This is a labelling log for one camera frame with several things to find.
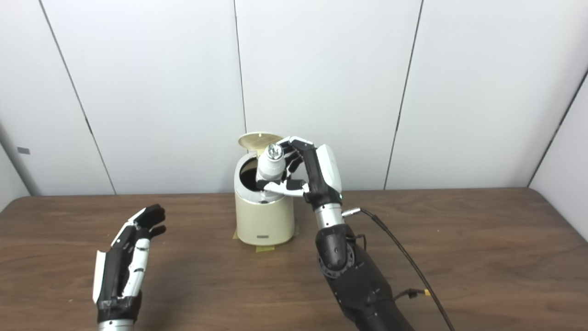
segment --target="black cable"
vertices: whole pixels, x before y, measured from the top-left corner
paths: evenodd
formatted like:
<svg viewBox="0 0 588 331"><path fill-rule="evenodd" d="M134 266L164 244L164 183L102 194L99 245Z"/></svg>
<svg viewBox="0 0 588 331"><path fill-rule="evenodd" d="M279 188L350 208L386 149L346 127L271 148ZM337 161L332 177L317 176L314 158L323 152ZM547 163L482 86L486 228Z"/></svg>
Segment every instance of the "black cable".
<svg viewBox="0 0 588 331"><path fill-rule="evenodd" d="M451 323L451 320L449 319L449 316L447 315L445 308L443 308L443 305L441 305L441 301L439 301L439 298L437 298L437 295L435 294L435 292L433 291L433 288L431 287L431 285L427 281L427 278L425 278L425 275L420 271L419 267L416 265L416 263L412 259L412 257L410 257L410 254L405 250L405 248L402 246L400 241L398 241L398 239L392 234L392 232L390 232L388 227L384 224L384 222L382 222L382 220L377 215L374 215L363 208L360 208L360 210L362 213L368 215L374 222L376 222L376 224L380 228L382 228L382 230L384 230L384 232L386 232L388 234L388 236L392 239L392 241L394 241L394 244L396 244L398 246L398 249L402 252L402 254L404 254L404 256L406 257L408 262L410 262L410 265L414 268L416 273L419 275L420 280L423 282L423 284L425 284L425 287L429 290L429 293L431 294L433 301L435 301L435 304L437 305L439 312L441 312L443 319L445 319L445 323L447 323L447 327L449 328L449 330L455 331L455 328L453 327L453 324Z"/></svg>
<svg viewBox="0 0 588 331"><path fill-rule="evenodd" d="M355 239L356 240L356 239L359 239L359 238L363 238L363 250L364 251L368 251L368 248L367 248L368 247L368 238L366 237L365 234L358 234L357 236L351 237L349 239Z"/></svg>

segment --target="white robotic finger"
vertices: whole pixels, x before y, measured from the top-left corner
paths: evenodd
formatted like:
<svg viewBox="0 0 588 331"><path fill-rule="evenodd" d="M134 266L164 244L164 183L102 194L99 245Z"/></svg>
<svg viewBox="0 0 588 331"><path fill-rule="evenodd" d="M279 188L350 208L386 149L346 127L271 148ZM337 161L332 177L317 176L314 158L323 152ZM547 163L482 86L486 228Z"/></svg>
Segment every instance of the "white robotic finger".
<svg viewBox="0 0 588 331"><path fill-rule="evenodd" d="M149 239L146 238L137 240L133 251L133 260L129 265L129 280L122 291L123 297L139 295L143 277L145 277L145 270L147 269L150 243Z"/></svg>
<svg viewBox="0 0 588 331"><path fill-rule="evenodd" d="M301 190L288 190L287 183L288 181L284 181L281 184L276 184L274 182L269 182L267 185L263 187L264 190L283 194L285 196L291 197L302 197L304 195L304 189Z"/></svg>

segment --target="black arm casing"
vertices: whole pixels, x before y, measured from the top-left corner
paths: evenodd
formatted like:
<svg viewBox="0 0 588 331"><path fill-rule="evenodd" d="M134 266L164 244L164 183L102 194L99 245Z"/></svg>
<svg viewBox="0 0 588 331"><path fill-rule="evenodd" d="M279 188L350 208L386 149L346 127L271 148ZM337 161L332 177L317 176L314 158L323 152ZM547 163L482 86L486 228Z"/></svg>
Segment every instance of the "black arm casing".
<svg viewBox="0 0 588 331"><path fill-rule="evenodd" d="M394 300L392 289L372 258L355 243L351 228L345 227L347 244L353 250L354 263L338 277L327 277L343 314L353 321L360 331L414 331L402 315ZM328 236L317 235L319 254L325 250ZM339 240L329 240L340 246Z"/></svg>

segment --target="robot forearm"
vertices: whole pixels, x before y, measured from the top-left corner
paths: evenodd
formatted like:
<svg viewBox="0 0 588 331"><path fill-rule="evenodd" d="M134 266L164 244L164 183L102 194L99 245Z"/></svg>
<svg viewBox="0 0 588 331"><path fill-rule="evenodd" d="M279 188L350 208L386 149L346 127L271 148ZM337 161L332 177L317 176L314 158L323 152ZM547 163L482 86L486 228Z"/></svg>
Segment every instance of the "robot forearm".
<svg viewBox="0 0 588 331"><path fill-rule="evenodd" d="M360 331L414 331L392 289L347 224L319 230L319 267L343 314Z"/></svg>

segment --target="metal connector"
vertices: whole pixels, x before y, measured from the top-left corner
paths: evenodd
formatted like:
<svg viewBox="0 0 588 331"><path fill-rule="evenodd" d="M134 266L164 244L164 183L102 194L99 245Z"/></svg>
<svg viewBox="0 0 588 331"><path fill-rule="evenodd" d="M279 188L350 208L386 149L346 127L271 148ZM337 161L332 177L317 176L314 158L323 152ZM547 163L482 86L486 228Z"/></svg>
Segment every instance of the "metal connector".
<svg viewBox="0 0 588 331"><path fill-rule="evenodd" d="M341 213L341 216L343 216L343 218L346 218L351 215L355 215L361 211L362 211L361 208L348 209L348 210L344 211L343 213Z"/></svg>

